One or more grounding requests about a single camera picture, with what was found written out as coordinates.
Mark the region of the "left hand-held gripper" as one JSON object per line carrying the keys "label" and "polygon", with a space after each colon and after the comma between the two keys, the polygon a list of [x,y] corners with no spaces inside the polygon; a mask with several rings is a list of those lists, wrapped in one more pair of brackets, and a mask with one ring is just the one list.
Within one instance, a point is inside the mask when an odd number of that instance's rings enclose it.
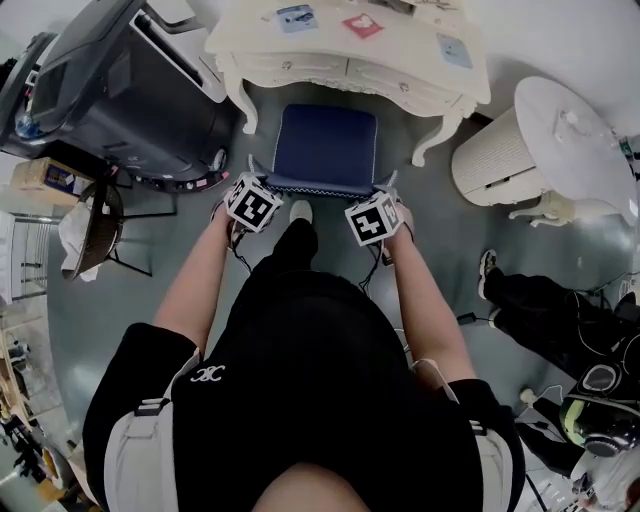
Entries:
{"label": "left hand-held gripper", "polygon": [[279,195],[265,185],[265,174],[244,172],[228,186],[215,203],[211,219],[222,208],[229,217],[227,245],[236,246],[246,233],[260,233],[283,205]]}

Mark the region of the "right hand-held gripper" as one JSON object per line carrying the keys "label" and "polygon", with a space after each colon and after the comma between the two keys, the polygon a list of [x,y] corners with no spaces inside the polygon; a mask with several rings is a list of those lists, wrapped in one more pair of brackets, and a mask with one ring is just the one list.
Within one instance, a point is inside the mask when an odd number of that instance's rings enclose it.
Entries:
{"label": "right hand-held gripper", "polygon": [[393,187],[382,186],[366,201],[344,211],[348,225],[360,246],[392,237],[404,222],[397,209],[398,195]]}

